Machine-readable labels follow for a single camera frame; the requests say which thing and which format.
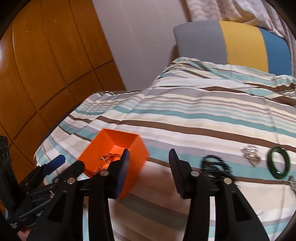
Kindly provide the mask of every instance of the bedding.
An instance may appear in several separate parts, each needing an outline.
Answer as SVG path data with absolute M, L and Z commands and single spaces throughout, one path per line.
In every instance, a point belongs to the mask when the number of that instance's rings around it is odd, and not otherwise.
M 296 40 L 286 23 L 265 0 L 186 0 L 192 21 L 223 20 L 264 28 L 283 38 L 296 75 Z
M 219 156 L 230 165 L 236 184 L 275 240 L 295 212 L 296 198 L 287 178 L 276 180 L 270 174 L 266 153 L 284 147 L 291 158 L 289 175 L 296 176 L 295 86 L 292 76 L 178 58 L 150 88 L 88 97 L 42 143 L 35 159 L 43 165 L 60 154 L 66 157 L 66 163 L 46 178 L 47 184 L 77 160 L 102 128 L 139 134 L 149 159 L 128 197 L 109 200 L 115 240 L 172 241 L 183 239 L 190 200 L 176 192 L 169 150 L 174 148 L 196 168 L 205 155 Z M 258 148 L 262 162 L 257 167 L 243 157 L 247 144 Z M 85 199 L 84 241 L 87 215 Z M 214 233 L 211 199 L 209 240 L 214 241 Z

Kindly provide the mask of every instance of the green bangle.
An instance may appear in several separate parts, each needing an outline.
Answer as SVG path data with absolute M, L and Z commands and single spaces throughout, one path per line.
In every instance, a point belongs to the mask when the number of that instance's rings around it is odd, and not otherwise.
M 280 155 L 283 156 L 285 160 L 285 171 L 284 173 L 281 173 L 274 165 L 274 162 L 272 161 L 272 153 L 277 152 Z M 290 170 L 290 158 L 286 150 L 280 146 L 276 146 L 269 150 L 267 153 L 267 166 L 270 171 L 270 173 L 276 178 L 276 179 L 282 179 L 285 176 L 288 175 L 288 172 Z

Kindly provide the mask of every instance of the multicolored headboard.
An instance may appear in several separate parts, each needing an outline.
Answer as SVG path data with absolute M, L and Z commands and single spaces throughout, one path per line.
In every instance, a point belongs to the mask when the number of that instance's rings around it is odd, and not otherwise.
M 180 57 L 292 75 L 287 43 L 265 29 L 209 20 L 181 24 L 174 28 L 174 33 Z

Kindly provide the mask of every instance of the silver jewelry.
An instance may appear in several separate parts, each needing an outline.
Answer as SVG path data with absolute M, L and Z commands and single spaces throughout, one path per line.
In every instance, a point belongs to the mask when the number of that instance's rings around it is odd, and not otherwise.
M 260 162 L 261 158 L 257 155 L 257 147 L 255 145 L 248 144 L 243 149 L 244 158 L 248 159 L 252 166 L 256 167 Z
M 290 176 L 288 182 L 289 182 L 290 188 L 296 194 L 296 181 L 295 181 L 294 177 Z

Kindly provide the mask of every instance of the wall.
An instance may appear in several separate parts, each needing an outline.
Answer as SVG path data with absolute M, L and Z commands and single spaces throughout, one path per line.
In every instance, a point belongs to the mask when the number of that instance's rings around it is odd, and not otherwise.
M 178 57 L 173 28 L 190 21 L 185 0 L 93 0 L 127 90 L 151 85 Z
M 20 181 L 37 144 L 96 91 L 124 90 L 91 0 L 32 0 L 0 41 L 0 135 Z

